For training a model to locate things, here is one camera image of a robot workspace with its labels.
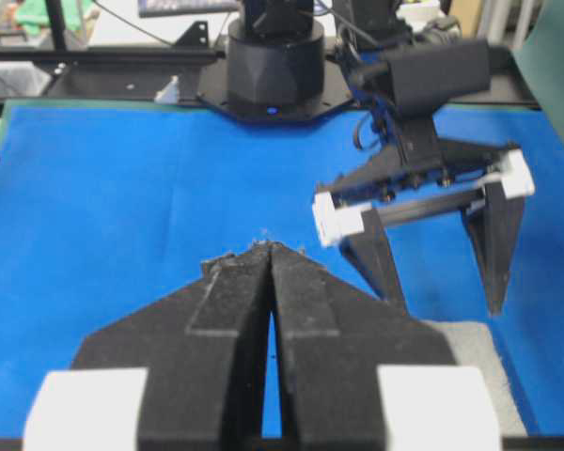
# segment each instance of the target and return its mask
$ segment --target black cable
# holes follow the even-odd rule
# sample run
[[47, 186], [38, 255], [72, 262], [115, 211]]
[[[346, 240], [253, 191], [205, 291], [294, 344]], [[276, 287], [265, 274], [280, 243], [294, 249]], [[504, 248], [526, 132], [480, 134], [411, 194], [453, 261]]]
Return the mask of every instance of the black cable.
[[101, 4], [98, 0], [91, 0], [92, 3], [94, 5], [96, 5], [98, 8], [108, 12], [109, 14], [111, 14], [113, 17], [115, 17], [116, 19], [119, 19], [120, 21], [122, 21], [123, 23], [129, 25], [131, 28], [135, 28], [136, 30], [138, 30], [140, 33], [144, 33], [147, 36], [150, 36], [151, 38], [158, 40], [159, 42], [161, 42], [162, 44], [165, 44], [169, 47], [173, 47], [174, 43], [173, 42], [169, 42], [168, 40], [165, 40], [163, 38], [159, 38], [156, 35], [153, 35], [152, 33], [150, 33], [149, 31], [145, 30], [144, 28], [140, 28], [138, 25], [136, 25], [135, 23], [131, 23], [130, 21], [128, 21], [127, 19], [119, 16], [116, 12], [114, 12], [112, 9], [107, 8], [105, 5]]
[[4, 85], [7, 89], [10, 89], [12, 92], [14, 92], [15, 96], [19, 96], [19, 97], [23, 96], [23, 94], [21, 93], [21, 91], [19, 89], [17, 89], [15, 86], [13, 86], [9, 82], [7, 82], [4, 78], [2, 78], [1, 75], [0, 75], [0, 83], [2, 85]]
[[378, 42], [375, 38], [373, 38], [369, 33], [365, 32], [364, 30], [362, 30], [361, 28], [359, 28], [357, 25], [353, 24], [351, 21], [349, 21], [348, 19], [345, 19], [343, 16], [341, 16], [340, 14], [338, 14], [336, 11], [334, 11], [332, 8], [327, 7], [322, 0], [316, 0], [316, 3], [318, 4], [318, 6], [326, 11], [326, 13], [330, 13], [333, 16], [335, 16], [340, 22], [343, 22], [347, 28], [349, 28], [350, 30], [352, 30], [356, 35], [358, 35], [359, 37], [363, 38], [364, 40], [366, 40], [367, 42], [369, 42], [370, 44], [372, 44], [375, 47], [379, 47], [380, 46], [380, 42]]
[[361, 143], [361, 129], [364, 127], [364, 124], [366, 123], [368, 118], [369, 118], [369, 113], [365, 114], [361, 119], [359, 119], [359, 122], [357, 122], [357, 125], [353, 129], [353, 145], [358, 150], [372, 150], [372, 149], [376, 148], [376, 146], [378, 146], [379, 143], [380, 143], [380, 139], [375, 139], [374, 141], [369, 143], [367, 146], [364, 146]]

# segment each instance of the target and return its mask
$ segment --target blue felt mat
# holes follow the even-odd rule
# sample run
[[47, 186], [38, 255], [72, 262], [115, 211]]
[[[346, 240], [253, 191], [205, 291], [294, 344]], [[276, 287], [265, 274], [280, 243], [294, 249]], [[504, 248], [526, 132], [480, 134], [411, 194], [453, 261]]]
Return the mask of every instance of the blue felt mat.
[[[0, 436], [22, 435], [44, 374], [86, 334], [198, 278], [201, 259], [280, 240], [366, 288], [320, 248], [310, 209], [317, 181], [367, 158], [351, 144], [359, 117], [267, 129], [205, 111], [15, 108], [0, 152]], [[541, 113], [436, 119], [446, 135], [520, 142], [538, 193], [498, 319], [457, 215], [392, 229], [411, 311], [488, 321], [529, 430], [564, 433], [564, 148]]]

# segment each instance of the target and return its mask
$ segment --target robotic arm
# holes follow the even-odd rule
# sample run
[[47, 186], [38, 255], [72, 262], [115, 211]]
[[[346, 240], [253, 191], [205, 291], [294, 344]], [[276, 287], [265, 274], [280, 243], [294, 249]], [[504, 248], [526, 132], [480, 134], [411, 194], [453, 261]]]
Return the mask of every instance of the robotic arm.
[[[433, 40], [443, 43], [432, 45]], [[339, 244], [381, 298], [406, 309], [384, 228], [460, 211], [488, 309], [500, 313], [525, 197], [534, 193], [534, 182], [518, 145], [439, 137], [432, 115], [454, 97], [488, 89], [491, 72], [507, 51], [482, 40], [412, 34], [367, 64], [355, 46], [354, 39], [340, 39], [338, 60], [353, 95], [369, 105], [381, 144], [366, 164], [318, 187], [313, 212], [322, 245]], [[358, 135], [355, 141], [359, 144]], [[415, 202], [396, 200], [434, 182], [459, 189]], [[383, 206], [376, 209], [371, 201]]]

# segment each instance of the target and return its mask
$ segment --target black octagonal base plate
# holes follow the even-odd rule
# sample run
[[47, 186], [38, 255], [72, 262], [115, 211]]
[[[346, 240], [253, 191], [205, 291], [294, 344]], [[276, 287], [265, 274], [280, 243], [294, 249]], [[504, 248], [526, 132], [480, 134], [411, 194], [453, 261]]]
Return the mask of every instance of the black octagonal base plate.
[[197, 98], [204, 104], [244, 122], [306, 122], [334, 112], [353, 101], [340, 67], [329, 61], [324, 66], [323, 92], [294, 105], [261, 105], [230, 99], [227, 93], [227, 61], [220, 59], [203, 68]]

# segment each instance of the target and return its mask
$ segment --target green fabric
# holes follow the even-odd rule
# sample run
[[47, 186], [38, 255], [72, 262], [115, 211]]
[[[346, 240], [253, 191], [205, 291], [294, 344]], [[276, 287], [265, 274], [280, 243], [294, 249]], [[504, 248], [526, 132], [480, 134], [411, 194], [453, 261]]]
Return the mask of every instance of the green fabric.
[[516, 61], [564, 143], [564, 0], [545, 2]]
[[[77, 31], [82, 25], [76, 0], [61, 0], [65, 24], [69, 30]], [[82, 8], [86, 12], [92, 0], [82, 0]], [[15, 20], [23, 26], [29, 35], [37, 35], [41, 26], [48, 26], [48, 12], [45, 0], [25, 0], [15, 13]]]

